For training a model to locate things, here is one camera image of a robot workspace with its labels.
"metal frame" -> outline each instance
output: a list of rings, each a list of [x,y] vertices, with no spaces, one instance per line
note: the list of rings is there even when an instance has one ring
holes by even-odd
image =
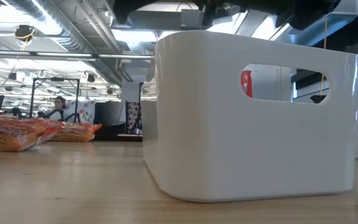
[[[33,111],[33,104],[34,104],[34,93],[35,89],[38,88],[38,86],[35,85],[35,83],[38,80],[50,80],[51,82],[63,82],[65,80],[67,81],[76,81],[77,82],[77,91],[75,96],[75,110],[74,110],[74,123],[76,122],[76,119],[78,117],[78,121],[80,121],[80,117],[77,116],[78,112],[78,95],[80,94],[80,79],[79,78],[58,78],[58,77],[52,77],[52,78],[33,78],[32,79],[32,90],[31,90],[31,101],[30,101],[30,116],[29,118],[32,118],[32,111]]]

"lamp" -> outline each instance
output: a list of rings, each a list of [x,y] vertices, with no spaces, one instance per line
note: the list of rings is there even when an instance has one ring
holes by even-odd
[[[34,34],[34,30],[29,25],[19,25],[19,28],[14,31],[14,34],[21,42],[29,43]]]
[[[16,72],[11,72],[7,77],[8,77],[8,79],[16,80],[17,73]]]
[[[93,83],[94,82],[94,74],[88,74],[88,78],[86,79],[86,81]]]
[[[107,94],[112,95],[112,88],[111,87],[107,88]]]

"orange snack bag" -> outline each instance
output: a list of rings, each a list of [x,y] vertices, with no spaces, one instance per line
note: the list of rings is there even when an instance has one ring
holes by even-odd
[[[102,124],[66,123],[65,127],[51,138],[51,141],[87,142],[94,138],[94,132]]]
[[[0,151],[30,149],[50,139],[59,129],[41,119],[0,119]]]

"table surface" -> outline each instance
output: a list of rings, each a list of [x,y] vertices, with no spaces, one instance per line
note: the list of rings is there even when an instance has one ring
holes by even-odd
[[[0,223],[358,223],[358,161],[352,192],[205,204],[159,190],[141,143],[49,142],[0,152]]]

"ceiling light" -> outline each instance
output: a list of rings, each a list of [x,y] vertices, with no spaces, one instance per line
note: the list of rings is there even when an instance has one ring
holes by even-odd
[[[104,55],[104,54],[100,54],[99,58],[151,60],[151,59],[154,59],[154,56],[153,55]]]
[[[8,6],[0,6],[0,22],[29,23],[32,18]]]
[[[244,19],[246,18],[247,13],[248,11],[237,13],[231,17],[231,21],[215,24],[207,30],[211,32],[235,34],[239,29],[240,25],[242,24],[242,21],[244,21]]]
[[[146,30],[117,30],[112,29],[114,37],[118,41],[125,42],[156,42],[157,37],[154,32]]]
[[[278,30],[270,40],[276,40],[278,37],[280,37],[288,28],[290,28],[290,24],[285,24],[280,30]]]
[[[51,57],[92,57],[91,54],[76,54],[76,53],[54,53],[54,52],[38,52],[39,56],[51,56]]]
[[[37,29],[41,30],[44,34],[48,35],[58,35],[62,33],[63,29],[58,25],[58,23],[46,12],[46,10],[38,3],[37,0],[31,0],[32,3],[34,3],[38,10],[42,11],[43,21],[37,21],[36,19],[33,19],[32,17],[25,15],[21,13],[19,10],[15,9],[13,6],[11,6],[6,0],[1,0],[8,10],[0,11],[0,17],[5,17],[8,19],[6,22],[11,22],[15,18],[20,18],[20,20],[24,20],[26,23],[31,23],[34,25]]]
[[[275,27],[275,18],[276,16],[267,16],[266,19],[255,30],[254,34],[252,34],[252,37],[269,40],[278,30]]]
[[[43,65],[45,68],[52,70],[61,70],[61,71],[92,71],[96,73],[93,67],[90,67],[88,64],[81,61],[64,61],[64,60],[36,60],[38,66]]]

